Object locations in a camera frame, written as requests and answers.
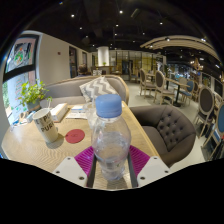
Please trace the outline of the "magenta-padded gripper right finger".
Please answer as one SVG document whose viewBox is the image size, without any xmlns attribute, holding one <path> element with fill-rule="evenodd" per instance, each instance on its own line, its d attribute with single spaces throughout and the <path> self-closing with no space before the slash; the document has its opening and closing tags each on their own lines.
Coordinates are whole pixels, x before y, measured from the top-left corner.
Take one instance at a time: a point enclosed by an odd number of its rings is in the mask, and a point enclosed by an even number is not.
<svg viewBox="0 0 224 224">
<path fill-rule="evenodd" d="M 148 156 L 134 146 L 129 149 L 128 165 L 133 188 L 143 187 L 171 173 L 158 156 Z"/>
</svg>

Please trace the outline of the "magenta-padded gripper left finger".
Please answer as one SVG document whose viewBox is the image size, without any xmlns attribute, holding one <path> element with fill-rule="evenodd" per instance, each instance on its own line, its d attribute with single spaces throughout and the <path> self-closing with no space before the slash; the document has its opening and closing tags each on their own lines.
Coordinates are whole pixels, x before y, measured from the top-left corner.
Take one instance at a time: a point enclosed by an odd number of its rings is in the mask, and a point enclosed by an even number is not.
<svg viewBox="0 0 224 224">
<path fill-rule="evenodd" d="M 53 174 L 81 187 L 93 187 L 96 158 L 92 147 L 88 147 L 75 157 L 66 157 Z"/>
</svg>

